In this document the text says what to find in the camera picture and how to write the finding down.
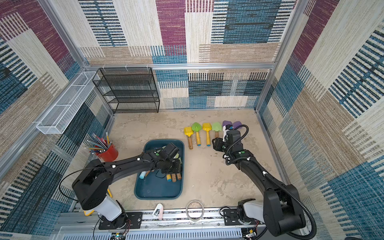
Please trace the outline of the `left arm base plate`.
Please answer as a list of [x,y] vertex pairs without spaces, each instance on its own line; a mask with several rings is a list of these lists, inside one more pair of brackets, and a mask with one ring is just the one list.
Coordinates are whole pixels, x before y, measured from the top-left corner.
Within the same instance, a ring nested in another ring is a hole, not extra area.
[[105,216],[101,217],[99,230],[127,230],[139,229],[142,224],[142,212],[122,213],[115,220],[109,221]]

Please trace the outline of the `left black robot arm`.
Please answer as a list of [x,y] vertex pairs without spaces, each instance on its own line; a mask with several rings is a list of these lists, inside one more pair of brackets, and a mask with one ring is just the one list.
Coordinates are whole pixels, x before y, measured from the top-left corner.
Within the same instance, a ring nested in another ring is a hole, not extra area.
[[83,210],[95,210],[104,221],[118,222],[117,228],[121,228],[128,217],[124,208],[108,195],[109,186],[122,178],[152,170],[179,174],[181,163],[175,158],[179,151],[175,144],[169,143],[164,148],[147,150],[116,162],[93,160],[80,171],[72,188]]

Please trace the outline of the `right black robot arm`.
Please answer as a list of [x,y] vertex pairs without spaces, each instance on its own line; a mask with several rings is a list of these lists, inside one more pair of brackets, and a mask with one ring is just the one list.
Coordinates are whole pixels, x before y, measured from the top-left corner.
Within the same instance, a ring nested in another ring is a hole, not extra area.
[[226,219],[237,218],[242,225],[261,222],[265,231],[278,237],[284,234],[298,240],[311,240],[316,236],[317,224],[310,210],[301,201],[298,190],[273,177],[249,151],[244,149],[242,140],[249,132],[247,125],[234,127],[223,125],[223,137],[214,138],[214,150],[222,152],[227,166],[235,165],[247,175],[263,194],[263,202],[246,199],[238,203],[235,215],[225,215]]

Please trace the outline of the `purple shovel long pink handle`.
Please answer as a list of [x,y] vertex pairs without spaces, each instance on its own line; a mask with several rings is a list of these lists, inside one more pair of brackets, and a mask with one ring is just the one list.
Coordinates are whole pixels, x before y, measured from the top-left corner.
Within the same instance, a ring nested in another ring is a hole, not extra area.
[[233,129],[233,124],[231,121],[223,121],[222,126],[223,126],[223,131]]

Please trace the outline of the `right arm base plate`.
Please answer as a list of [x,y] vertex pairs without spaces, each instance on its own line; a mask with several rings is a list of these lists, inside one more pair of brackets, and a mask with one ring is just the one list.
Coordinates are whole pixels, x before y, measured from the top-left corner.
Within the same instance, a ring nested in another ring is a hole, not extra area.
[[223,207],[219,210],[219,213],[224,218],[225,226],[263,224],[259,220],[248,218],[236,209]]

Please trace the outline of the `yellow shovel wooden handle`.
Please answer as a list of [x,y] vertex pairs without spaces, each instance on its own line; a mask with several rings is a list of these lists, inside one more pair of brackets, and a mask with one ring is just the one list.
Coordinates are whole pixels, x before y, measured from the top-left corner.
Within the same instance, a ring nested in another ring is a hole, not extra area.
[[191,127],[185,127],[184,134],[188,138],[189,149],[192,150],[193,149],[192,135],[194,134],[194,131],[192,130]]

